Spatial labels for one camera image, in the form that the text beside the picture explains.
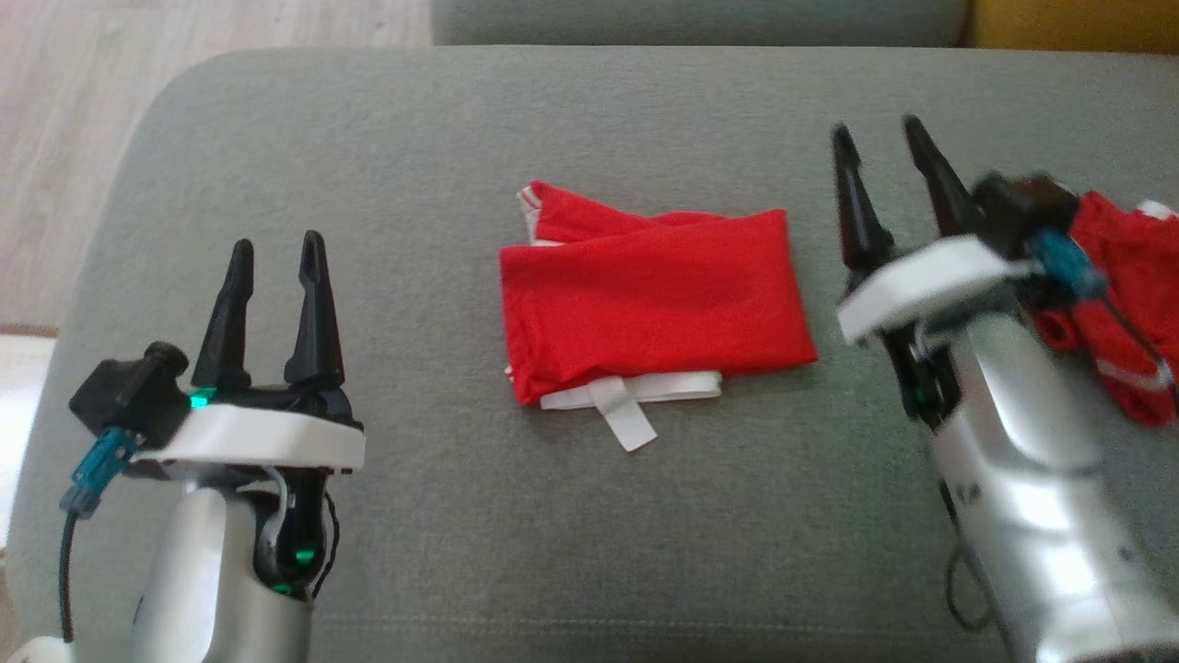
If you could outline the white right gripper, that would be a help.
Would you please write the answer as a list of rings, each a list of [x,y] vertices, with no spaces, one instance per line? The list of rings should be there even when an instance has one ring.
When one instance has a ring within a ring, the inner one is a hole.
[[[1038,273],[1036,261],[1003,260],[976,235],[964,235],[976,232],[982,219],[979,206],[926,124],[917,116],[905,116],[903,129],[913,163],[926,178],[941,239],[893,262],[895,239],[872,210],[859,176],[858,147],[845,125],[838,124],[831,132],[843,264],[850,273],[877,269],[837,306],[847,344],[862,343],[877,332],[893,332],[961,306],[993,285]]]

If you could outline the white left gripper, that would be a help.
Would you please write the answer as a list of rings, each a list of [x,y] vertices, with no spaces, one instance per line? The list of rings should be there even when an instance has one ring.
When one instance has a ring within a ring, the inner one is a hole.
[[[298,335],[284,365],[284,381],[338,388],[345,381],[327,247],[320,231],[304,234],[299,252]],[[228,273],[217,294],[191,386],[199,390],[244,390],[246,314],[253,294],[253,244],[233,244]],[[290,411],[256,411],[237,403],[206,403],[190,411],[159,449],[139,449],[133,462],[190,462],[281,470],[362,470],[365,433],[350,425]]]

